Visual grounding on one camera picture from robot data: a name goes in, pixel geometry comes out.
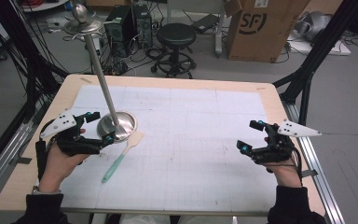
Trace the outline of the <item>flat black device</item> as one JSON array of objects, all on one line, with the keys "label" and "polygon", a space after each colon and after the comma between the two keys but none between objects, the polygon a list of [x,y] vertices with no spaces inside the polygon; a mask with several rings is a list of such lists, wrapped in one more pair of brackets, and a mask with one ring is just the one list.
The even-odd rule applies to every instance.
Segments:
[{"label": "flat black device", "polygon": [[217,16],[215,16],[214,14],[208,14],[203,18],[193,22],[191,26],[195,31],[202,34],[207,30],[213,28],[217,24],[217,22],[218,22]]}]

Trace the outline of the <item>black metal frame post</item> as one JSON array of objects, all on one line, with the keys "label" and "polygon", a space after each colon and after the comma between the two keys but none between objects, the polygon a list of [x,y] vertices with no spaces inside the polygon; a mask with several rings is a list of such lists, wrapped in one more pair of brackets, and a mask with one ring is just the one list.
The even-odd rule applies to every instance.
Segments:
[{"label": "black metal frame post", "polygon": [[13,0],[0,0],[0,23],[17,51],[0,34],[0,43],[15,64],[20,75],[24,75],[26,104],[25,118],[30,119],[35,112],[37,100],[42,95],[55,95],[61,84],[53,74],[67,77],[68,73],[44,58],[26,30],[20,11]]},{"label": "black metal frame post", "polygon": [[307,122],[310,87],[315,72],[357,14],[358,0],[343,0],[305,61],[294,73],[273,83],[276,88],[288,85],[286,90],[280,94],[284,105],[294,106],[297,96],[301,95],[300,109],[296,116],[296,121],[299,124],[305,125]]}]

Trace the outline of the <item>aluminium rail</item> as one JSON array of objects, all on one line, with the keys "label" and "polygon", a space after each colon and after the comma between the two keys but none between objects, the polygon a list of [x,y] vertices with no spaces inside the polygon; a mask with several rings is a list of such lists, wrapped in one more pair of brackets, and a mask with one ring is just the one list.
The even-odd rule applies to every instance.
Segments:
[{"label": "aluminium rail", "polygon": [[21,157],[21,153],[31,140],[35,125],[40,123],[48,107],[49,103],[39,104],[34,114],[27,117],[24,105],[3,132],[0,137],[0,179],[10,165],[9,162]]},{"label": "aluminium rail", "polygon": [[325,218],[328,224],[346,224],[338,207],[334,194],[327,182],[322,165],[316,155],[312,142],[308,137],[299,137],[297,139],[299,147],[308,167],[315,171],[312,175],[312,181],[319,193],[322,205],[325,211]]}]

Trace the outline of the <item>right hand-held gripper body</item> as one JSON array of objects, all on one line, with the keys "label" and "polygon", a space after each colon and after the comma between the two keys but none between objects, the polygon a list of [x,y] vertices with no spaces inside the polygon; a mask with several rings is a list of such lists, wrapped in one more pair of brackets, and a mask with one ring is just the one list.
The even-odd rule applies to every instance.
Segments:
[{"label": "right hand-held gripper body", "polygon": [[251,159],[256,164],[286,161],[296,149],[291,137],[320,136],[320,131],[284,119],[280,125],[268,124],[264,130],[268,135],[265,147],[252,149]]}]

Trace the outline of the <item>silver wristwatch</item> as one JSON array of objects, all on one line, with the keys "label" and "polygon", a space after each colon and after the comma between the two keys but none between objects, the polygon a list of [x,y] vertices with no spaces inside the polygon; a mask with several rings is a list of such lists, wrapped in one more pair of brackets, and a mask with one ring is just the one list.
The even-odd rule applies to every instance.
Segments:
[{"label": "silver wristwatch", "polygon": [[33,195],[55,195],[55,194],[61,194],[62,192],[57,190],[41,190],[38,186],[33,187],[32,194]]}]

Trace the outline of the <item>steel pole stand round base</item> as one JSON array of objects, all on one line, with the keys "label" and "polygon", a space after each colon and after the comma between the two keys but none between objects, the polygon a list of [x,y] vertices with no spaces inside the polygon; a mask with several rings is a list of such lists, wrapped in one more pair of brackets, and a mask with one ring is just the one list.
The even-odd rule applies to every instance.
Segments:
[{"label": "steel pole stand round base", "polygon": [[91,64],[94,66],[104,100],[109,110],[108,114],[100,118],[97,124],[97,134],[102,137],[108,133],[114,133],[116,142],[127,141],[129,137],[136,132],[137,119],[129,112],[116,111],[115,109],[92,38],[93,34],[99,33],[103,27],[103,23],[91,18],[86,7],[81,4],[73,5],[72,15],[74,18],[63,26],[63,30],[72,38],[79,36],[84,37]]}]

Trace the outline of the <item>black computer tower green front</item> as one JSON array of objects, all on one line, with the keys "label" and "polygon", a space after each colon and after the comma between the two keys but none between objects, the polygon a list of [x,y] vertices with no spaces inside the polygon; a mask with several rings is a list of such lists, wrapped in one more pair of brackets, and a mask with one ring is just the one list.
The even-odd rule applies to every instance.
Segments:
[{"label": "black computer tower green front", "polygon": [[114,56],[130,56],[130,41],[135,37],[132,9],[130,6],[114,6],[108,15],[104,29]]}]

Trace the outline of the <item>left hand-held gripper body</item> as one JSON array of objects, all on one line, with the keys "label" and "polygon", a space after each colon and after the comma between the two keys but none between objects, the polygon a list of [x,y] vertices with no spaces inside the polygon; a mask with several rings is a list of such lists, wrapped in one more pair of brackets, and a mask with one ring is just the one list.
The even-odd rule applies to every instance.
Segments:
[{"label": "left hand-held gripper body", "polygon": [[102,139],[88,139],[81,135],[85,114],[74,116],[70,109],[65,109],[56,119],[49,121],[39,135],[39,154],[47,155],[53,142],[68,156],[99,154],[103,149]]}]

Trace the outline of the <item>silver grey bag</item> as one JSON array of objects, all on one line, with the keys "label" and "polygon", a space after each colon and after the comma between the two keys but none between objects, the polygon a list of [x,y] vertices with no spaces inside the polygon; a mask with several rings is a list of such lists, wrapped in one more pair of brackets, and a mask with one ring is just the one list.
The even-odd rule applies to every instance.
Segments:
[{"label": "silver grey bag", "polygon": [[294,30],[309,42],[314,41],[326,28],[332,16],[321,11],[306,11],[296,22]]}]

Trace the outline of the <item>black round stool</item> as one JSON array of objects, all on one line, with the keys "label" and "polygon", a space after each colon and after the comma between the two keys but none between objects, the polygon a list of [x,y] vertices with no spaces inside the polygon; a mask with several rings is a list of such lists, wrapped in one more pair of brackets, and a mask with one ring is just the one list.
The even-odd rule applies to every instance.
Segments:
[{"label": "black round stool", "polygon": [[162,71],[166,77],[176,77],[182,74],[188,74],[192,79],[191,69],[195,69],[197,64],[187,54],[181,52],[181,49],[188,49],[196,40],[196,32],[187,24],[169,23],[161,26],[157,32],[158,42],[170,52],[163,52],[151,67],[151,72]]}]

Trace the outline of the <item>white grid mat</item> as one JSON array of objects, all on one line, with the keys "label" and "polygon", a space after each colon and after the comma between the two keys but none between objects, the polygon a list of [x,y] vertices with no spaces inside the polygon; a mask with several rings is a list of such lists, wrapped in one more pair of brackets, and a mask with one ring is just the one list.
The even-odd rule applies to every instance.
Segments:
[{"label": "white grid mat", "polygon": [[106,147],[62,183],[68,210],[257,213],[274,204],[276,182],[240,154],[238,140],[262,147],[259,94],[241,91],[118,87],[115,107],[131,112],[145,134],[111,178],[102,179],[126,147]]}]

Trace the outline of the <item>large cardboard box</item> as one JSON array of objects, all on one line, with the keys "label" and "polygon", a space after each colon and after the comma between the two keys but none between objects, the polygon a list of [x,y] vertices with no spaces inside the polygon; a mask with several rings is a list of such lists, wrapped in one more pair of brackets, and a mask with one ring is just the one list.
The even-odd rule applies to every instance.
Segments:
[{"label": "large cardboard box", "polygon": [[228,0],[227,58],[275,63],[310,0]]}]

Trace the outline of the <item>white stand post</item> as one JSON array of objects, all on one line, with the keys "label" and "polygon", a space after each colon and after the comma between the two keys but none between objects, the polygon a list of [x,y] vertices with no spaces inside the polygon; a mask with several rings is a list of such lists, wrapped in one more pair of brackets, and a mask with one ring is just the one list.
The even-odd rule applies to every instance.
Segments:
[{"label": "white stand post", "polygon": [[225,19],[225,4],[227,0],[219,0],[219,11],[217,12],[217,25],[214,30],[214,52],[215,56],[219,58],[223,52],[223,23]]}]

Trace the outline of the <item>person's right hand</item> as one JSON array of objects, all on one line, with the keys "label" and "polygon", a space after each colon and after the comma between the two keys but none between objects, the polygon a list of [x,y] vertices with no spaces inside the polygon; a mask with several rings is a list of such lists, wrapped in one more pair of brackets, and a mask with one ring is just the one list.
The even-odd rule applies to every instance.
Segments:
[{"label": "person's right hand", "polygon": [[302,187],[295,164],[291,159],[287,161],[265,163],[264,166],[270,169],[275,175],[279,186],[287,188]]}]

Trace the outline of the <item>person's left hand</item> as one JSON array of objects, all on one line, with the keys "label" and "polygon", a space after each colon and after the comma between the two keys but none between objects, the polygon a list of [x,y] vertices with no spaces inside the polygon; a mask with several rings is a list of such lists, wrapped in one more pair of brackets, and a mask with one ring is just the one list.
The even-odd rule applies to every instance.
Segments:
[{"label": "person's left hand", "polygon": [[61,151],[57,144],[53,144],[49,149],[46,169],[39,181],[38,190],[41,193],[58,192],[62,181],[88,157],[87,154],[68,156]]}]

